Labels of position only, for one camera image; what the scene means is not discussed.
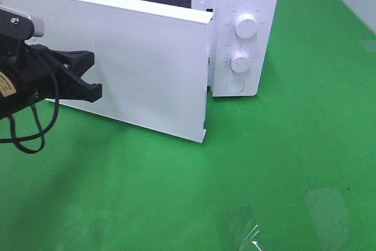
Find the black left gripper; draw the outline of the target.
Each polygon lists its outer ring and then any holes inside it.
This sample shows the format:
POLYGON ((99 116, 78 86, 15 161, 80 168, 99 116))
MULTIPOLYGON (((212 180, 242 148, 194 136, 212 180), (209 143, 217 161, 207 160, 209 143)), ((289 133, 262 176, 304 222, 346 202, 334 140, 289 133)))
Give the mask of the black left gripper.
POLYGON ((102 84, 81 78, 94 63, 90 51, 2 43, 1 119, 46 98, 96 102, 102 97, 102 84))

